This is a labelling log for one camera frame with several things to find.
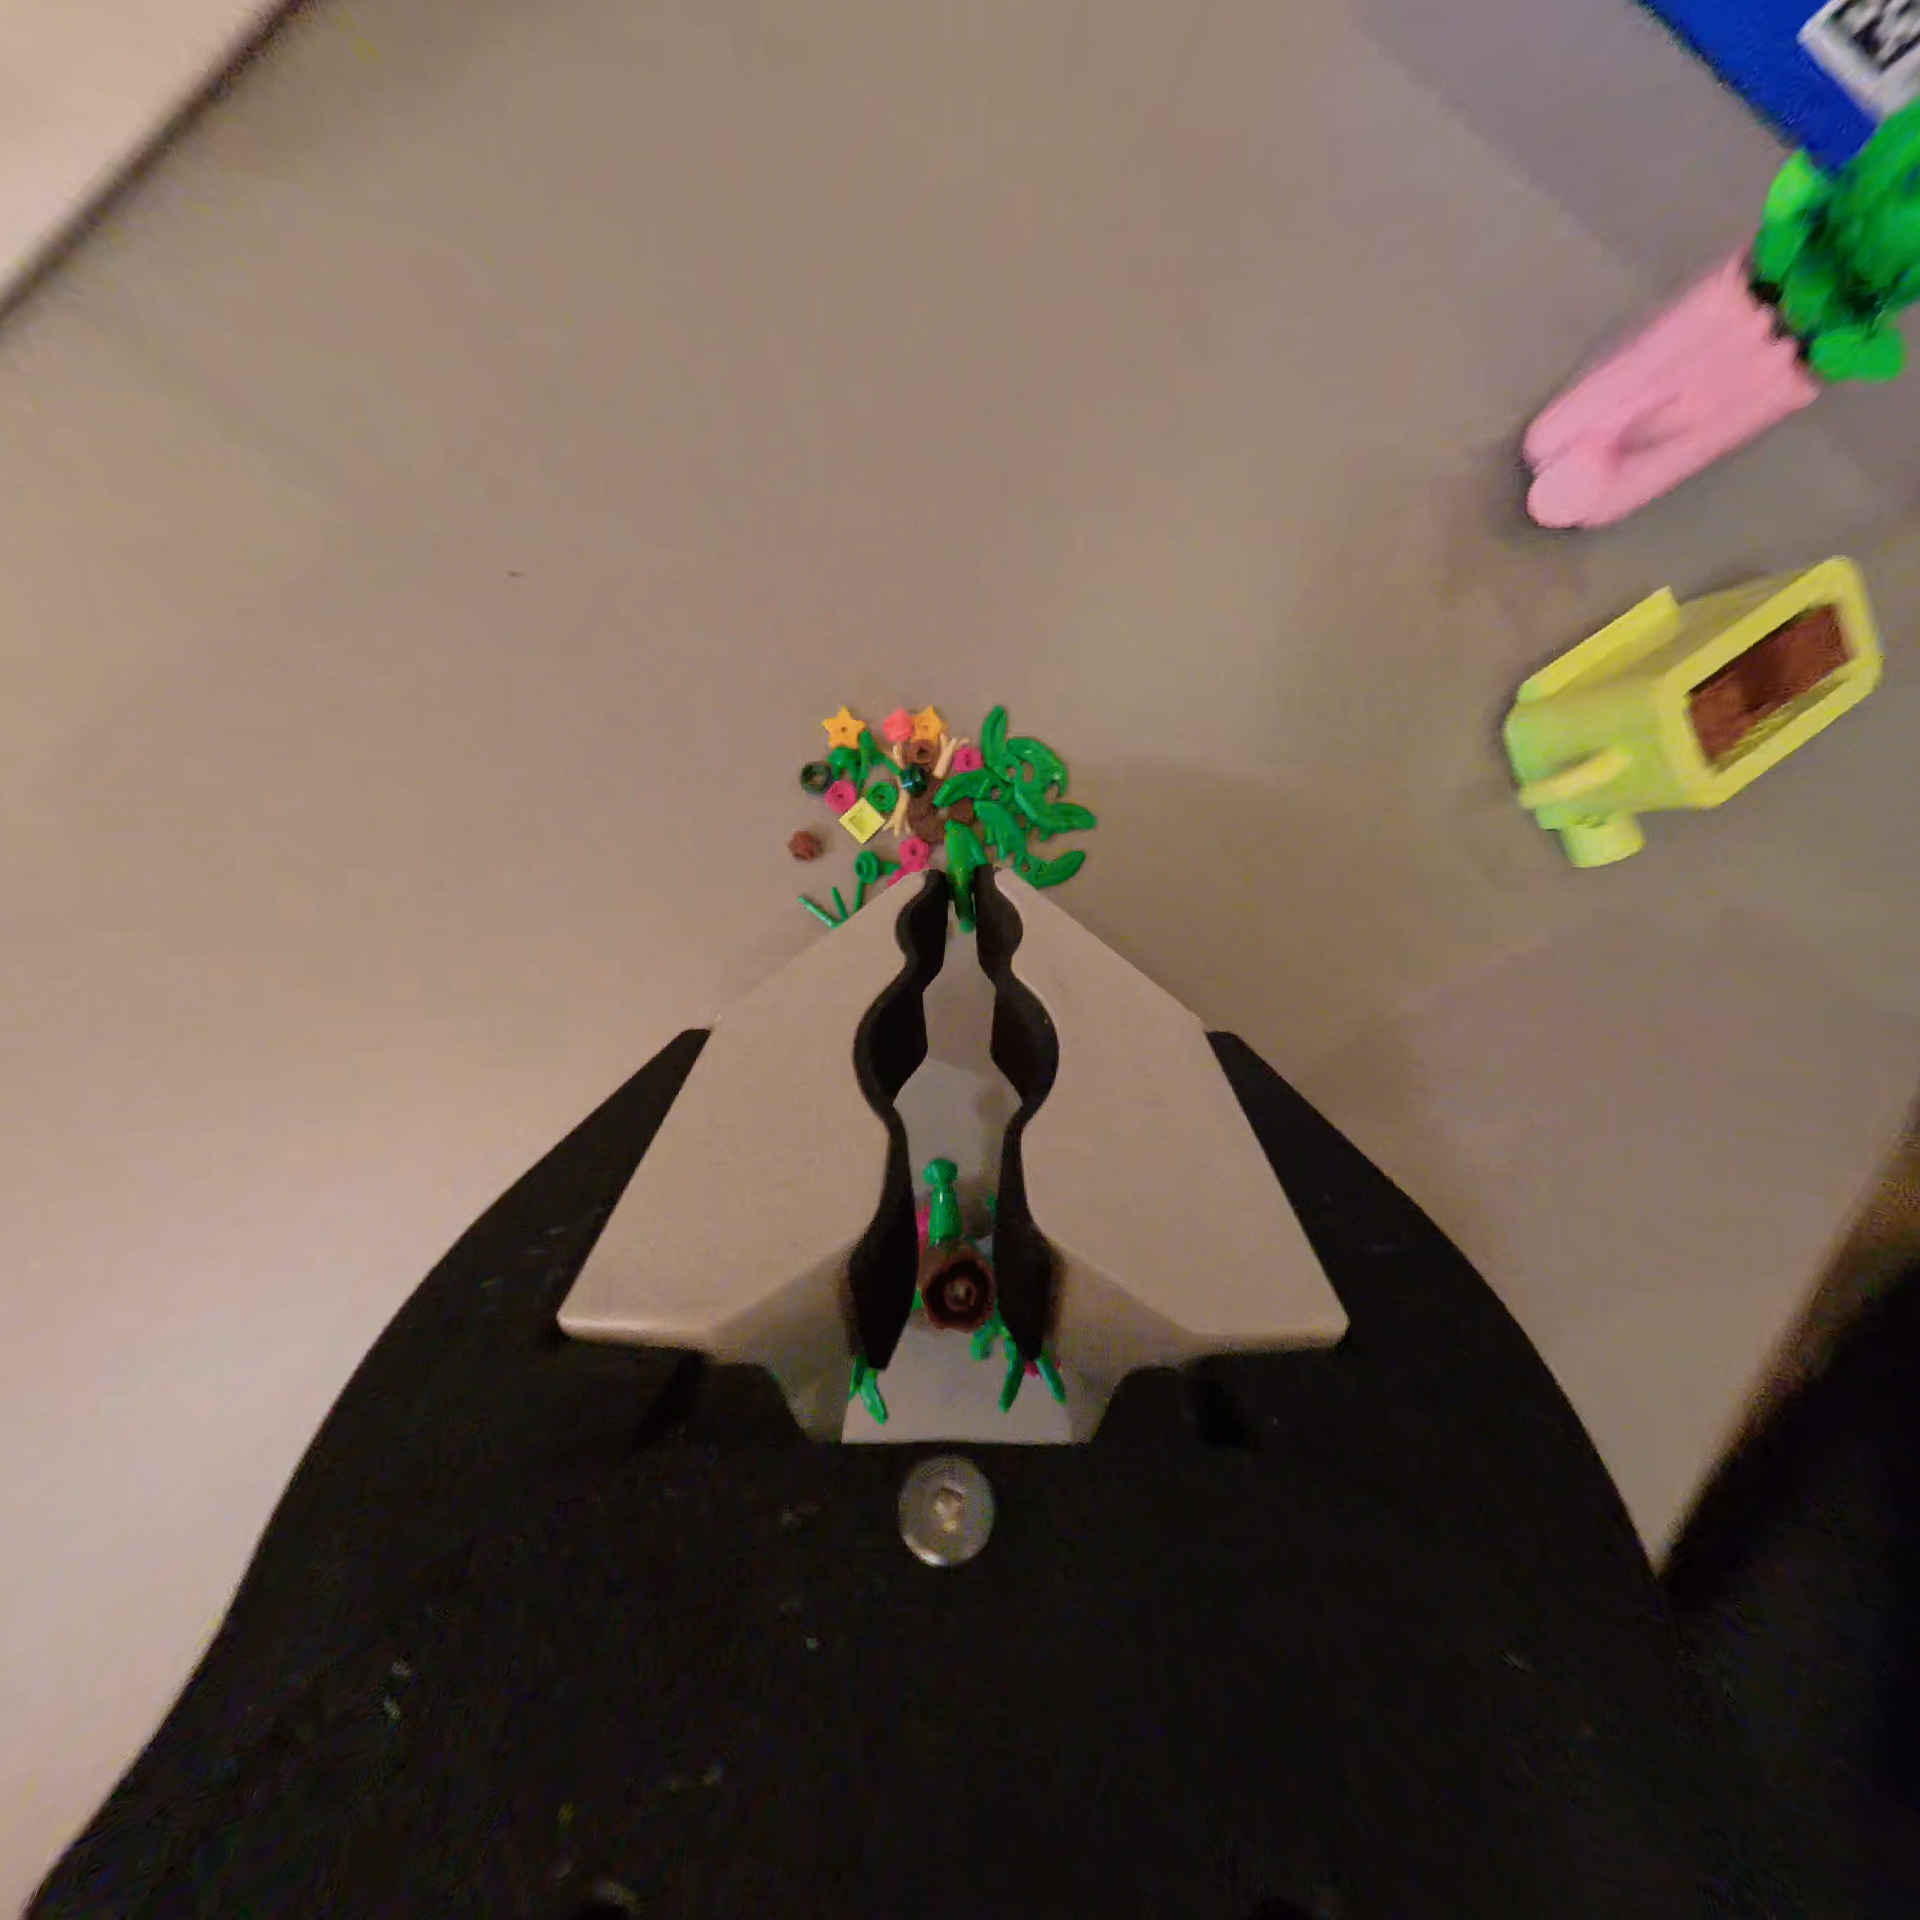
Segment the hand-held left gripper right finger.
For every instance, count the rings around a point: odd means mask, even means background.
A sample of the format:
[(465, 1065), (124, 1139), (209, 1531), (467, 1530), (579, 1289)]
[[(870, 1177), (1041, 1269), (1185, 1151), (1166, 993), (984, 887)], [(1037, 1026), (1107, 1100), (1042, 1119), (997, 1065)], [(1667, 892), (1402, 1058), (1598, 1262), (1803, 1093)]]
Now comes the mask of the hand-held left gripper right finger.
[(1203, 1019), (1017, 876), (972, 884), (998, 1150), (998, 1313), (1075, 1444), (1129, 1377), (1323, 1353), (1350, 1318)]

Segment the pink toy brick plant pot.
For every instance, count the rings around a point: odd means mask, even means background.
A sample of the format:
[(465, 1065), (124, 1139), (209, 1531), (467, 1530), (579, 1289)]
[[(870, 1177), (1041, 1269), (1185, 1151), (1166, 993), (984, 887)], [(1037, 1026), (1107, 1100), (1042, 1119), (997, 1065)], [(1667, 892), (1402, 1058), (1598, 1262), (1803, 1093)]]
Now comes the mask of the pink toy brick plant pot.
[(1528, 425), (1528, 516), (1617, 524), (1850, 385), (1906, 369), (1918, 103), (1824, 166), (1787, 157), (1742, 251), (1694, 278)]

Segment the lime green toy brick pot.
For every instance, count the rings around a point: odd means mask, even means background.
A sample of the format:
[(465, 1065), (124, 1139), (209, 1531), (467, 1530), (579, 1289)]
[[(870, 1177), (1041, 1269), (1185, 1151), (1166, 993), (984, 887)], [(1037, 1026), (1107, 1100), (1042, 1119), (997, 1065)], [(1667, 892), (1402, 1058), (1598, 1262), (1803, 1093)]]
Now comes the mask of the lime green toy brick pot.
[(1678, 599), (1662, 588), (1533, 673), (1502, 722), (1521, 806), (1577, 871), (1715, 810), (1858, 709), (1883, 676), (1865, 575), (1829, 557)]

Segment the blue plastic bin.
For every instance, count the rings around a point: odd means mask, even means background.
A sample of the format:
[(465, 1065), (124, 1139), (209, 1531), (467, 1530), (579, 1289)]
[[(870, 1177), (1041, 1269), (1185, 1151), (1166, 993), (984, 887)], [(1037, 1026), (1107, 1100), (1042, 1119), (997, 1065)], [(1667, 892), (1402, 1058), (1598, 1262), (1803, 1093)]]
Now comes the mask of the blue plastic bin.
[(1758, 118), (1824, 166), (1918, 95), (1915, 2), (1643, 2)]

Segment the green toy brick vine plant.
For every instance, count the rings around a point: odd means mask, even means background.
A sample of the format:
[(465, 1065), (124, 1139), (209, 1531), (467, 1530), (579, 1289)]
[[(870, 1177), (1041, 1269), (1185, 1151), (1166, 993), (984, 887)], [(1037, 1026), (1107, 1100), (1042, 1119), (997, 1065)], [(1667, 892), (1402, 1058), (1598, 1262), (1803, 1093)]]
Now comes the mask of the green toy brick vine plant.
[[(994, 987), (992, 1061), (1020, 1094), (998, 1147), (992, 1189), (992, 1252), (981, 1255), (957, 1186), (957, 1166), (933, 1158), (912, 1174), (897, 1094), (925, 1058), (924, 993), (944, 959), (949, 924), (973, 934)], [(889, 1409), (880, 1371), (912, 1310), (941, 1330), (966, 1333), (976, 1353), (998, 1346), (998, 1409), (1011, 1410), (1028, 1378), (1068, 1404), (1068, 1383), (1050, 1333), (1058, 1314), (1062, 1263), (1028, 1206), (1025, 1137), (1061, 1069), (1057, 1021), (1016, 974), (1026, 921), (1001, 890), (973, 828), (946, 833), (946, 863), (904, 913), (904, 966), (854, 1030), (854, 1079), (889, 1129), (880, 1212), (849, 1263), (852, 1357), (845, 1402), (880, 1425)]]

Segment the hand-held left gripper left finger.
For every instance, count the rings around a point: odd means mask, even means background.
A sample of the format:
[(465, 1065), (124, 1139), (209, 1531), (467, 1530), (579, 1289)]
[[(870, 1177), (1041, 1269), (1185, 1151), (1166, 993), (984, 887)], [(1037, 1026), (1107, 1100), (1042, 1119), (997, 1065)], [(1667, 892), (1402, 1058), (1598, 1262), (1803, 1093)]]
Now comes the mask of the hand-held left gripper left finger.
[(886, 1365), (915, 1303), (897, 1101), (949, 924), (929, 871), (713, 1021), (561, 1308), (568, 1337), (752, 1367), (809, 1439), (841, 1437), (854, 1365)]

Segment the pile of small toy bricks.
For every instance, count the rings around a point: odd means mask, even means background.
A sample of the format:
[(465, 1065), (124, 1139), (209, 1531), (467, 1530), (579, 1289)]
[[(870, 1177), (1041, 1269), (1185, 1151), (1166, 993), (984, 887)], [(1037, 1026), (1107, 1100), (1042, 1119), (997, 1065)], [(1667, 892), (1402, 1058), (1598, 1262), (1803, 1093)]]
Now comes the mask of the pile of small toy bricks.
[(1011, 732), (1003, 707), (973, 732), (952, 727), (936, 707), (900, 707), (877, 722), (838, 707), (822, 737), (822, 754), (800, 767), (800, 791), (826, 806), (852, 850), (849, 884), (822, 883), (800, 897), (826, 929), (845, 925), (908, 881), (941, 874), (953, 924), (973, 933), (986, 876), (1052, 892), (1085, 867), (1097, 817), (1073, 793), (1065, 758), (1045, 739)]

